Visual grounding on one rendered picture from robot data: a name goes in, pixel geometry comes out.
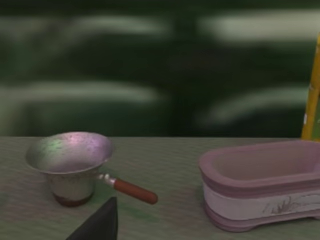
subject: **planter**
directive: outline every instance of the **planter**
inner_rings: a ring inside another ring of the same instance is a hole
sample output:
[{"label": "planter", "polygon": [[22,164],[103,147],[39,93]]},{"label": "planter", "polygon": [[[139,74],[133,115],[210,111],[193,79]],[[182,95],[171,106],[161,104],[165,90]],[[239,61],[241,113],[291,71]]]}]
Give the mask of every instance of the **planter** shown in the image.
[{"label": "planter", "polygon": [[289,141],[212,150],[199,160],[205,211],[229,232],[320,217],[320,144]]}]

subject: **white band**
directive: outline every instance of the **white band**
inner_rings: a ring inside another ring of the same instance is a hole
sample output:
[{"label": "white band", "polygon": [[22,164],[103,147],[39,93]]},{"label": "white band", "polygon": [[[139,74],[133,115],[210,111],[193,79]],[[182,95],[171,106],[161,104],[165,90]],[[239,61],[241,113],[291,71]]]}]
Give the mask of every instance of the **white band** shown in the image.
[{"label": "white band", "polygon": [[251,220],[320,209],[320,190],[263,198],[222,196],[205,183],[204,199],[218,215],[230,220]]}]

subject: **yellow frame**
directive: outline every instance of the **yellow frame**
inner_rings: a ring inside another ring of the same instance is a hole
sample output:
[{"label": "yellow frame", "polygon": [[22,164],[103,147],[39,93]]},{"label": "yellow frame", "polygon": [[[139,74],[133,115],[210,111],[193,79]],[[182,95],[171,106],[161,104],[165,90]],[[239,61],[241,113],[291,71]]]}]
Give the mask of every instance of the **yellow frame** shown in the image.
[{"label": "yellow frame", "polygon": [[314,127],[317,116],[317,108],[320,93],[320,34],[317,38],[315,57],[313,62],[313,69],[311,75],[311,82],[309,86],[308,101],[304,115],[302,136],[303,140],[320,142],[320,136],[315,138]]}]

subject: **table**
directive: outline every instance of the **table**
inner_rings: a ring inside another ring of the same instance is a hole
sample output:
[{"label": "table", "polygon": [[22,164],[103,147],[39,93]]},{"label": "table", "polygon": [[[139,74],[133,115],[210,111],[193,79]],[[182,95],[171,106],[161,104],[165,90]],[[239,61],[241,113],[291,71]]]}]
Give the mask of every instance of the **table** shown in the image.
[{"label": "table", "polygon": [[272,224],[246,233],[212,225],[203,211],[198,158],[211,149],[284,139],[112,138],[116,151],[103,171],[159,195],[150,206],[106,186],[97,186],[79,208],[56,204],[44,178],[28,169],[24,154],[36,138],[0,138],[0,239],[63,240],[113,195],[119,201],[119,240],[318,240],[320,222],[304,219]]}]

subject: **pot handle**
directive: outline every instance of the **pot handle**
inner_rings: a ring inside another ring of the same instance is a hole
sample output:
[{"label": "pot handle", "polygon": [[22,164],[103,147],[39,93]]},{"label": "pot handle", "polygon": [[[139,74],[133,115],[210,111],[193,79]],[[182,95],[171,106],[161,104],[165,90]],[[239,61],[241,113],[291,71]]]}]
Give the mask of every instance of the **pot handle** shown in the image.
[{"label": "pot handle", "polygon": [[154,192],[148,191],[121,179],[113,178],[109,174],[99,174],[98,179],[102,180],[105,184],[115,190],[147,204],[155,205],[158,202],[158,196]]}]

